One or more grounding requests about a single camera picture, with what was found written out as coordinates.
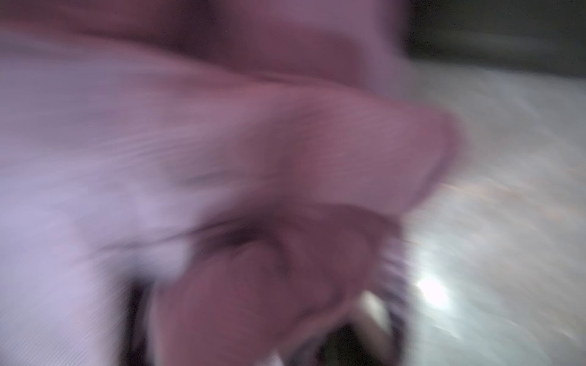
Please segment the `purple trousers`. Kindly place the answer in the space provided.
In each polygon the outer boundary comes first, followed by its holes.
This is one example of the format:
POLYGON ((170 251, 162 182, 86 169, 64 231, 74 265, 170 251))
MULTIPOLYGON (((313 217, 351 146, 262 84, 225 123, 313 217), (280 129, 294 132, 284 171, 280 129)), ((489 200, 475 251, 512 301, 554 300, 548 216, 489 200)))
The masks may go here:
POLYGON ((310 364, 383 303, 402 221, 459 146, 391 99, 389 1, 4 1, 1 363, 122 365, 132 282, 153 365, 310 364))

